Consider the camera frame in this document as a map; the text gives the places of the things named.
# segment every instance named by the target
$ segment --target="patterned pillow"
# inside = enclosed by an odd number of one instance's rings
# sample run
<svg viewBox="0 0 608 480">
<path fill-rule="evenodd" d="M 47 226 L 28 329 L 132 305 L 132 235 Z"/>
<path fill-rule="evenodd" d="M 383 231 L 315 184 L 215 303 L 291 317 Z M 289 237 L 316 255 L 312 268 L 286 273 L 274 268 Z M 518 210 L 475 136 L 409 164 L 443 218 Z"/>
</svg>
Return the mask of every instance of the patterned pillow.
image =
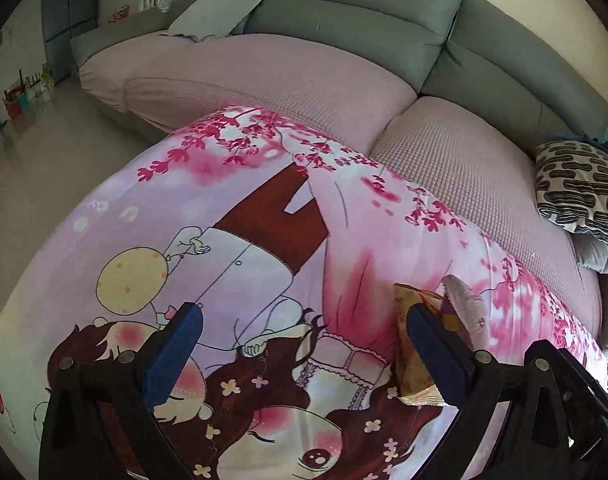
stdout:
<svg viewBox="0 0 608 480">
<path fill-rule="evenodd" d="M 608 155 L 582 142 L 558 140 L 541 145 L 536 162 L 541 215 L 608 244 Z"/>
</svg>

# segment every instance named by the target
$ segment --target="brown hair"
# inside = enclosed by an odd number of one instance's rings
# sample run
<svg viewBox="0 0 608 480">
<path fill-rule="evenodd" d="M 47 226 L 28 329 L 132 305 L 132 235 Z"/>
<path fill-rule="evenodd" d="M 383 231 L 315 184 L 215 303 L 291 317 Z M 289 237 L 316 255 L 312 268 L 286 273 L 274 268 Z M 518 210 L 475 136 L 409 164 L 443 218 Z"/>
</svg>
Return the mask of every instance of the brown hair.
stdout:
<svg viewBox="0 0 608 480">
<path fill-rule="evenodd" d="M 305 310 L 301 322 L 310 312 L 312 310 Z M 207 378 L 205 403 L 213 409 L 209 420 L 201 420 L 196 416 L 180 424 L 160 423 L 165 436 L 187 467 L 192 470 L 196 464 L 210 466 L 212 480 L 219 480 L 219 458 L 248 431 L 255 412 L 269 406 L 308 407 L 308 393 L 295 384 L 292 371 L 305 362 L 315 349 L 317 336 L 324 328 L 318 325 L 320 317 L 317 316 L 311 322 L 311 348 L 304 358 L 296 358 L 303 338 L 270 340 L 264 353 L 254 358 L 246 358 L 238 350 L 233 363 L 224 365 Z M 49 382 L 52 384 L 53 371 L 57 371 L 60 359 L 65 356 L 71 356 L 78 364 L 101 357 L 106 350 L 106 343 L 101 342 L 106 338 L 110 325 L 100 328 L 87 326 L 81 331 L 76 327 L 50 357 Z M 268 384 L 257 388 L 251 381 L 258 376 L 267 380 Z M 241 392 L 225 397 L 222 395 L 221 384 L 232 378 L 236 380 Z M 389 399 L 388 389 L 392 386 L 399 387 L 394 373 L 387 384 L 372 392 L 368 409 L 335 410 L 326 417 L 340 428 L 342 448 L 337 464 L 320 475 L 319 480 L 362 480 L 370 473 L 385 478 L 383 470 L 388 465 L 395 466 L 408 459 L 415 437 L 426 423 L 439 415 L 441 408 L 417 408 L 406 406 L 394 397 Z M 133 473 L 144 474 L 112 406 L 104 405 L 102 415 L 106 431 L 124 465 Z M 381 429 L 366 434 L 366 422 L 377 419 L 381 421 Z M 207 426 L 220 431 L 213 440 L 206 438 Z M 398 456 L 386 462 L 385 444 L 390 438 L 397 443 L 395 452 Z M 367 446 L 364 445 L 365 439 L 368 440 Z"/>
</svg>

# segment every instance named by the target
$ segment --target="metal screw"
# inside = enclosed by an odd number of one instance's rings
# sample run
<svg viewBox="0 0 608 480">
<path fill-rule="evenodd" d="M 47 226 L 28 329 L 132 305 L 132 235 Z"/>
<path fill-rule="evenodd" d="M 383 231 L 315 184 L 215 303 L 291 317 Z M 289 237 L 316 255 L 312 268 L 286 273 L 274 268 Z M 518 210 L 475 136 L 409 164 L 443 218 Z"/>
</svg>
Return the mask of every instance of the metal screw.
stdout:
<svg viewBox="0 0 608 480">
<path fill-rule="evenodd" d="M 60 370 L 68 370 L 73 367 L 73 364 L 75 364 L 75 361 L 73 361 L 72 357 L 63 357 L 62 361 L 60 361 Z"/>
<path fill-rule="evenodd" d="M 476 352 L 474 358 L 477 359 L 478 362 L 485 365 L 492 361 L 492 355 L 490 355 L 490 353 L 485 350 L 480 350 L 479 352 Z"/>
<path fill-rule="evenodd" d="M 548 361 L 546 361 L 545 359 L 541 359 L 541 358 L 535 360 L 535 366 L 543 372 L 548 371 L 548 368 L 550 368 Z"/>
<path fill-rule="evenodd" d="M 123 365 L 127 365 L 128 363 L 132 363 L 135 360 L 135 355 L 135 352 L 133 352 L 132 350 L 126 350 L 117 357 L 117 361 L 119 361 Z"/>
</svg>

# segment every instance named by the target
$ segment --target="gray sofa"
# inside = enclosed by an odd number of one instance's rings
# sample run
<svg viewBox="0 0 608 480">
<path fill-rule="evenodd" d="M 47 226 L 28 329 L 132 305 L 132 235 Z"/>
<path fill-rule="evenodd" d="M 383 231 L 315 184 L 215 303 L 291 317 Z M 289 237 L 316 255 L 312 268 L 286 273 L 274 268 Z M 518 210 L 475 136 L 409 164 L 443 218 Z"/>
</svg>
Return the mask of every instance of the gray sofa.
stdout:
<svg viewBox="0 0 608 480">
<path fill-rule="evenodd" d="M 608 103 L 543 40 L 485 0 L 264 0 L 236 38 L 187 45 L 156 35 L 194 1 L 177 0 L 167 14 L 147 10 L 73 40 L 82 86 L 98 107 L 156 142 L 231 100 L 257 103 L 348 144 L 354 108 L 372 107 L 380 117 L 367 132 L 354 121 L 353 147 L 476 222 L 599 335 L 597 275 L 577 266 L 569 235 L 539 217 L 533 159 L 555 134 L 601 138 Z M 275 36 L 300 41 L 291 40 L 291 48 Z M 245 47 L 259 44 L 254 54 Z M 396 82 L 379 90 L 365 82 L 356 91 L 344 74 L 316 86 L 298 75 L 319 68 L 315 56 L 339 56 L 338 63 L 345 59 L 364 73 L 375 64 L 373 78 L 384 81 L 385 69 Z M 273 68 L 271 57 L 279 58 Z M 238 73 L 247 68 L 245 81 L 225 73 L 231 65 Z M 257 66 L 263 72 L 253 72 Z M 271 91 L 273 81 L 286 84 L 286 73 L 292 88 Z M 407 101 L 378 110 L 376 92 L 390 104 L 384 88 L 397 82 Z M 313 110 L 313 94 L 324 97 L 323 114 Z"/>
</svg>

